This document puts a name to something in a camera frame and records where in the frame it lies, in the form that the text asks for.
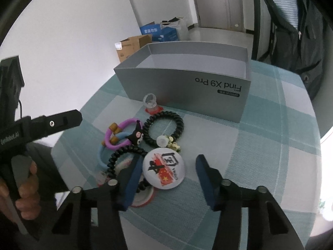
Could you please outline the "person's left hand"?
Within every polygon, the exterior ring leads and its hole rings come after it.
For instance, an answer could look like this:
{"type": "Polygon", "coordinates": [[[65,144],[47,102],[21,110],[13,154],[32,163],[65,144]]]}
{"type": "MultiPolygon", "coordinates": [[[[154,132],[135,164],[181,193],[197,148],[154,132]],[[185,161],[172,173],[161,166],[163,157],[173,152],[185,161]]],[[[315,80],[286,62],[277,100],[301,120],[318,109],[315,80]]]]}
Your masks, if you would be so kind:
{"type": "MultiPolygon", "coordinates": [[[[35,220],[41,212],[41,206],[40,195],[38,193],[39,180],[37,177],[37,165],[34,161],[31,162],[29,171],[29,178],[19,187],[20,199],[15,201],[15,206],[23,219],[35,220]]],[[[1,179],[1,213],[12,223],[16,223],[6,203],[8,197],[9,189],[4,180],[1,179]]]]}

